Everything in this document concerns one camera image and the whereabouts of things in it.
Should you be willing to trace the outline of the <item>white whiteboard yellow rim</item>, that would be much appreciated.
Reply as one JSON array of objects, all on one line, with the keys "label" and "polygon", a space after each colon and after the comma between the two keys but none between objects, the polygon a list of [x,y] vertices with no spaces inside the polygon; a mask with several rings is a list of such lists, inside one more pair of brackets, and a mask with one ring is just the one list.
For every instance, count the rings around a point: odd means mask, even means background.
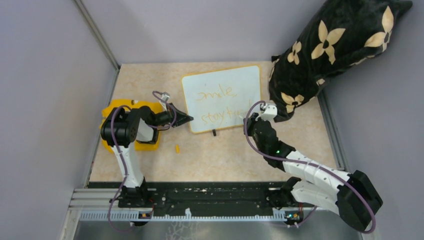
[{"label": "white whiteboard yellow rim", "polygon": [[185,75],[181,84],[193,134],[242,126],[248,110],[261,100],[259,65]]}]

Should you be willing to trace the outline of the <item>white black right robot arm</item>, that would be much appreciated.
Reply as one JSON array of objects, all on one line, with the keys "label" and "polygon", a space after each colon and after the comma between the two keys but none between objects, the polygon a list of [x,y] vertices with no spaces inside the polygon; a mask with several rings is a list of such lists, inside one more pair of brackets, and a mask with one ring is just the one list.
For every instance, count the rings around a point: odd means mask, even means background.
[{"label": "white black right robot arm", "polygon": [[243,119],[243,132],[249,145],[273,168],[292,177],[281,188],[287,206],[305,203],[329,210],[348,226],[372,233],[376,213],[383,200],[370,178],[362,171],[346,172],[320,164],[282,142],[269,121],[257,113]]}]

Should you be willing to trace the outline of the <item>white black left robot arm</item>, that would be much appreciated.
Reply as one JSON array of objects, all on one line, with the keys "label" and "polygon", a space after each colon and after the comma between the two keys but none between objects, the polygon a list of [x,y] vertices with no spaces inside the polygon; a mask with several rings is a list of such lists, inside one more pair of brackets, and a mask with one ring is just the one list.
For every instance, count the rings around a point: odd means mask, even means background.
[{"label": "white black left robot arm", "polygon": [[146,206],[150,200],[146,179],[136,156],[136,144],[154,145],[158,142],[160,131],[193,120],[172,103],[158,113],[147,105],[131,109],[123,105],[110,111],[100,127],[100,136],[119,163],[123,176],[120,200],[130,199],[138,207]]}]

